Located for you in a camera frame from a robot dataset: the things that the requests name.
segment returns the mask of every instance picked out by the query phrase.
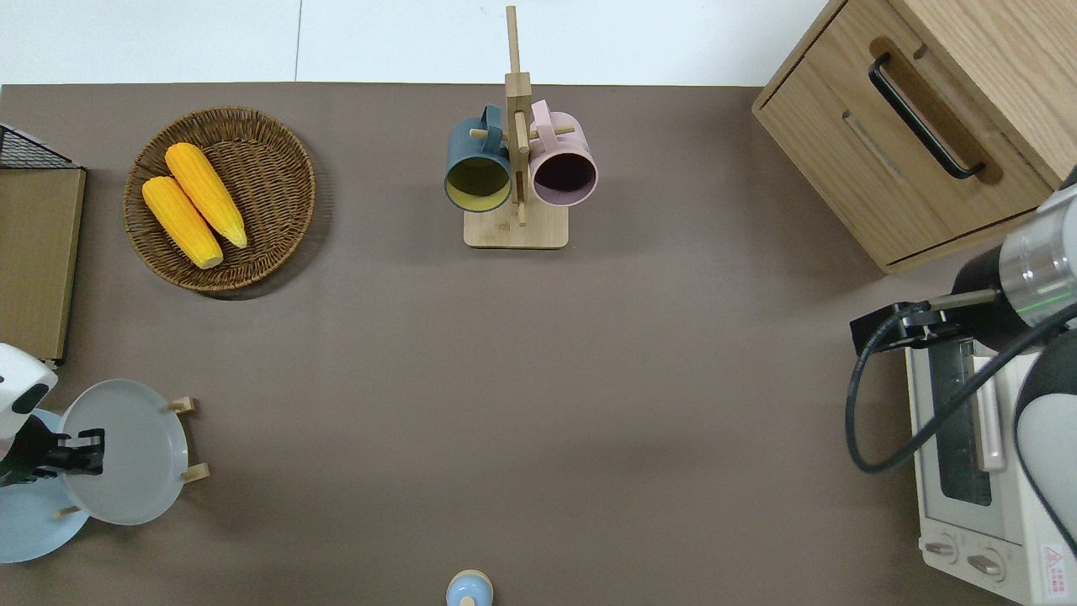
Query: toaster oven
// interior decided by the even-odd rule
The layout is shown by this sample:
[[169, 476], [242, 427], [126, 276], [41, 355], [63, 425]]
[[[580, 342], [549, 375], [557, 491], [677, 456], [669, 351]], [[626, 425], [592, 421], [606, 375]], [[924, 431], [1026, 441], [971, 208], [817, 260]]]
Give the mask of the toaster oven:
[[[906, 350], [913, 433], [993, 356], [970, 339]], [[1077, 605], [1074, 554], [1013, 447], [1015, 405], [1036, 356], [1003, 367], [915, 454], [920, 550], [927, 565], [1020, 604]]]

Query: mug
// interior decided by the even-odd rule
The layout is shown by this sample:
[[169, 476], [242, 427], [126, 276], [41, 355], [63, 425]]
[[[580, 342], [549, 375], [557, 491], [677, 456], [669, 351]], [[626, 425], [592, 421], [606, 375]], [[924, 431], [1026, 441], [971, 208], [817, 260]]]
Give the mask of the mug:
[[[471, 136], [472, 128], [486, 138]], [[470, 212], [498, 208], [512, 189], [508, 144], [502, 140], [501, 108], [487, 104], [481, 117], [468, 117], [449, 135], [445, 193], [452, 203]]]
[[[562, 111], [549, 111], [546, 100], [531, 104], [535, 121], [532, 130], [538, 138], [530, 141], [531, 184], [538, 199], [554, 206], [573, 206], [587, 199], [598, 183], [598, 170], [579, 121]], [[554, 129], [572, 126], [572, 132], [558, 135]]]

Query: oven door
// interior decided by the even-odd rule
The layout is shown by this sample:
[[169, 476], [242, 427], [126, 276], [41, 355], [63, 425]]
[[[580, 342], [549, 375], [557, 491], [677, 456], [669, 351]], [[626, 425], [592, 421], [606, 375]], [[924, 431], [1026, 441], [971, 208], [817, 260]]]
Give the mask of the oven door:
[[[970, 340], [913, 351], [913, 427], [933, 419], [993, 354]], [[1021, 545], [1021, 525], [1012, 516], [1020, 465], [1010, 453], [1013, 401], [1026, 369], [1023, 361], [1015, 363], [942, 425], [921, 449], [918, 465], [925, 518]]]

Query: wire rack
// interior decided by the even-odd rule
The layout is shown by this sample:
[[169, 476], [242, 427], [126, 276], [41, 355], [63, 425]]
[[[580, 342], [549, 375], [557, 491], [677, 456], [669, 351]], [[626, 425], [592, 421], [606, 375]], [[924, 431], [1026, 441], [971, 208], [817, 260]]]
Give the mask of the wire rack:
[[81, 168], [33, 137], [0, 124], [0, 168]]

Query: warning label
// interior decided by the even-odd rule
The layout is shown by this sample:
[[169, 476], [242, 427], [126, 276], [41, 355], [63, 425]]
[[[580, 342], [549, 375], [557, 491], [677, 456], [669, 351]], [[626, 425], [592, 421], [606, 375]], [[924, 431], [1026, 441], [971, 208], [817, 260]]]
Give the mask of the warning label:
[[1065, 597], [1066, 591], [1066, 563], [1062, 559], [1065, 548], [1060, 545], [1044, 546], [1044, 572], [1047, 573], [1047, 595], [1050, 597]]

